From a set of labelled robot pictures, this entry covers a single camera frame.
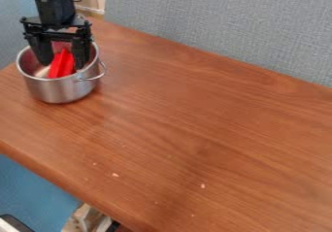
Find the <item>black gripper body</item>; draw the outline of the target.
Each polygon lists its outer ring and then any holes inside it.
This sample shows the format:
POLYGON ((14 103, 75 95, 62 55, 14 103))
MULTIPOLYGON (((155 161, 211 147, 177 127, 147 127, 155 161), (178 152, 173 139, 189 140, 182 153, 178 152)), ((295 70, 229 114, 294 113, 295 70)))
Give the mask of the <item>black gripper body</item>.
POLYGON ((87 20, 77 16, 77 2, 82 0, 35 0, 38 17, 23 17, 25 38, 31 43, 51 40, 49 33, 55 30, 75 27, 77 36, 91 40, 91 25, 87 20))

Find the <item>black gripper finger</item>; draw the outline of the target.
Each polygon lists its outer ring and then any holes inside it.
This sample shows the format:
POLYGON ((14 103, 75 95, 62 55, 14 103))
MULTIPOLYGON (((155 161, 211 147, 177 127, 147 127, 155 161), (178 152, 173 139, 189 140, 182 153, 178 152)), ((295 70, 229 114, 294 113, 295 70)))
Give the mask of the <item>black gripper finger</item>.
POLYGON ((74 37, 71 40, 71 53, 75 60, 75 69, 81 70, 90 61, 91 40, 74 37))
POLYGON ((26 38, 38 61, 45 66, 50 65, 55 57, 51 41, 41 35, 27 35, 26 38))

